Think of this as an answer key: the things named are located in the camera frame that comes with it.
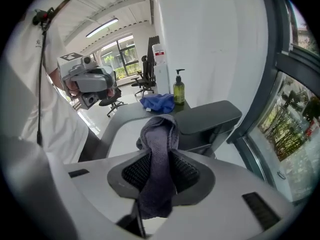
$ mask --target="person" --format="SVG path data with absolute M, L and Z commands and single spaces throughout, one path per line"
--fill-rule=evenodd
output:
M 38 78 L 43 31 L 33 24 L 36 11 L 28 11 L 14 29 L 4 52 L 7 61 L 20 80 L 38 100 Z M 46 153 L 59 157 L 64 164 L 91 160 L 99 139 L 89 129 L 77 112 L 52 86 L 63 90 L 57 57 L 68 54 L 53 20 L 47 31 L 41 76 L 41 133 L 42 147 Z M 74 82 L 68 88 L 77 93 Z M 32 109 L 23 128 L 21 138 L 37 142 L 38 103 Z

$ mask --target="blue cloth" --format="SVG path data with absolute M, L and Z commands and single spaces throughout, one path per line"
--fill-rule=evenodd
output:
M 154 111 L 163 112 L 165 114 L 170 113 L 175 108 L 174 96 L 172 94 L 155 94 L 148 95 L 140 99 L 144 108 L 150 108 Z

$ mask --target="ceiling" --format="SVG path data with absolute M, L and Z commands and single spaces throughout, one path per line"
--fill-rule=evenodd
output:
M 56 8 L 63 0 L 35 0 L 30 9 Z M 118 18 L 118 22 L 106 27 L 90 38 L 86 35 L 100 25 Z M 69 52 L 82 52 L 99 39 L 115 31 L 149 22 L 150 0 L 71 0 L 57 15 L 54 23 Z

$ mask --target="sticker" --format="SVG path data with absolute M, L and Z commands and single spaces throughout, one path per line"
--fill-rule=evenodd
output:
M 69 61 L 72 61 L 74 59 L 81 58 L 81 57 L 82 57 L 82 55 L 73 52 L 73 53 L 61 56 L 60 58 L 69 62 Z

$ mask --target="pump dispenser bottle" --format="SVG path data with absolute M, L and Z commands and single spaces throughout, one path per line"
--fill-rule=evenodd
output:
M 184 69 L 176 69 L 177 75 L 173 85 L 173 100 L 176 105 L 185 104 L 185 84 L 181 81 L 180 71 L 184 71 Z

